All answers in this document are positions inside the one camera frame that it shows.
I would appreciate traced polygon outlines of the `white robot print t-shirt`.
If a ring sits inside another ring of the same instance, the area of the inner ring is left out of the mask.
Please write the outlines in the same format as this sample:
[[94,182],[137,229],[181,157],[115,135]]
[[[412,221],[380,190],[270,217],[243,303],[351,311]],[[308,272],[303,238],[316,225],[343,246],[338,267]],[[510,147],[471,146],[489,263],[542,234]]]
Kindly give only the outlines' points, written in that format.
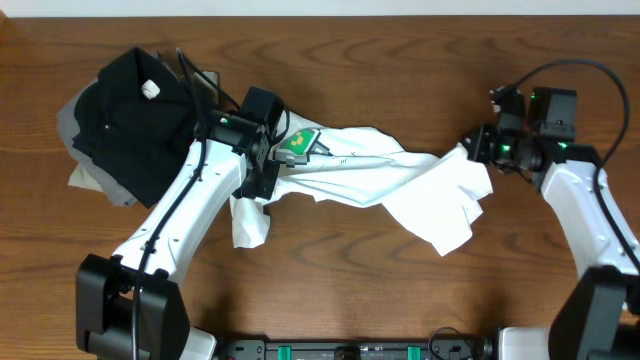
[[441,256],[471,238],[479,202],[493,191],[486,167],[468,160],[461,144],[441,157],[413,153],[375,128],[330,128],[293,112],[281,115],[277,133],[272,202],[300,193],[356,208],[382,205]]

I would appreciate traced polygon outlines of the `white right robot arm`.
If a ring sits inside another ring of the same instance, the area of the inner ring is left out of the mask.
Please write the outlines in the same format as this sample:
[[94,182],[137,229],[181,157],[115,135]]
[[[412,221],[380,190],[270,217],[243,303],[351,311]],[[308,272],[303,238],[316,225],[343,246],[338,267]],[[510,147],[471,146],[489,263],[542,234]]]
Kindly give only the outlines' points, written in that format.
[[608,187],[590,145],[568,138],[483,125],[461,141],[471,161],[507,172],[528,171],[554,211],[569,244],[579,281],[547,328],[499,332],[499,359],[636,359],[639,245]]

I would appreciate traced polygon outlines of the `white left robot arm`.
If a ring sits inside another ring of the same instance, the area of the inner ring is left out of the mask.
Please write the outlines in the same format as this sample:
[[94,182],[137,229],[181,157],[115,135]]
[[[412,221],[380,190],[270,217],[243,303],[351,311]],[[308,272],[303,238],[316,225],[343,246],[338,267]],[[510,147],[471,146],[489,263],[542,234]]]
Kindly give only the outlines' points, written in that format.
[[108,258],[76,273],[76,345],[99,359],[211,359],[218,341],[189,319],[181,287],[193,256],[230,198],[271,198],[272,151],[287,110],[215,116],[143,224]]

